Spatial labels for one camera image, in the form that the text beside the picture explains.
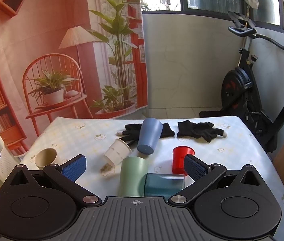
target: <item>printed backdrop curtain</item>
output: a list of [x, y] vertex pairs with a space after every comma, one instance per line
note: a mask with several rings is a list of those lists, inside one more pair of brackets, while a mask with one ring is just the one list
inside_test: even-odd
[[57, 116], [146, 105], [140, 0], [0, 0], [0, 135], [15, 155]]

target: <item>white paper cup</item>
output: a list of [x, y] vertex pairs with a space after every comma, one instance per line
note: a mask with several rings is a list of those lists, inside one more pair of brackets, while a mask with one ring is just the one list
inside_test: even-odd
[[108, 164], [112, 167], [116, 167], [131, 153], [130, 147], [123, 140], [117, 138], [104, 153], [104, 158]]
[[59, 156], [57, 155], [56, 150], [53, 148], [43, 149], [37, 154], [35, 158], [35, 165], [39, 169], [43, 169], [44, 167], [52, 163], [57, 164], [57, 165], [62, 164]]

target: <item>floor lamp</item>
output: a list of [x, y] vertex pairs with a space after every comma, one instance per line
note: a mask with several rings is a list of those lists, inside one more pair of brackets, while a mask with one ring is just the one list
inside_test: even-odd
[[[59, 46], [59, 49], [76, 46], [78, 66], [80, 67], [80, 70], [82, 71], [80, 56], [78, 53], [78, 45], [83, 44], [83, 43], [96, 42], [96, 41], [98, 41], [98, 39], [95, 38], [93, 35], [91, 35], [89, 32], [87, 32], [83, 27], [76, 26], [76, 27], [69, 28], [67, 30]], [[83, 79], [82, 79], [82, 87], [83, 87], [84, 94], [86, 94]]]

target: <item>orange wooden chair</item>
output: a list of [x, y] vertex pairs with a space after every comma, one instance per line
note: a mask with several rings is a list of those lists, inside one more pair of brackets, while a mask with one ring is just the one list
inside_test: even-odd
[[[38, 85], [35, 84], [34, 79], [39, 77], [42, 78], [44, 76], [43, 70], [46, 70], [48, 72], [51, 72], [52, 70], [64, 71], [67, 74], [70, 74], [71, 77], [77, 78], [78, 80], [71, 82], [71, 86], [66, 86], [66, 91], [68, 92], [70, 90], [74, 90], [79, 92], [80, 95], [78, 95], [78, 97], [74, 97], [74, 100], [67, 103], [66, 105], [52, 109], [39, 109], [38, 107], [43, 106], [44, 104], [44, 97], [41, 96], [40, 98], [36, 99], [36, 97], [32, 97], [31, 95], [29, 95], [29, 93], [38, 87]], [[77, 62], [71, 57], [64, 54], [52, 53], [44, 55], [33, 61], [27, 67], [23, 75], [23, 89], [27, 103], [27, 108], [29, 111], [29, 115], [26, 117], [26, 119], [29, 118], [32, 119], [37, 136], [40, 135], [40, 132], [36, 124], [35, 120], [36, 117], [47, 115], [49, 121], [52, 122], [53, 121], [51, 115], [52, 112], [56, 112], [65, 108], [71, 108], [74, 117], [78, 118], [75, 110], [75, 104], [80, 101], [84, 105], [84, 108], [87, 110], [89, 118], [93, 118], [88, 108], [88, 105], [85, 101], [87, 96], [83, 94], [82, 79], [83, 79], [82, 73]]]

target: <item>white basket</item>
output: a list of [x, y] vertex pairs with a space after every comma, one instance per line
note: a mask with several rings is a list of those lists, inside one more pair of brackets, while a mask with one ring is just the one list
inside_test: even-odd
[[20, 160], [13, 156], [13, 154], [5, 146], [4, 141], [0, 137], [0, 185], [4, 183], [8, 175], [19, 163]]

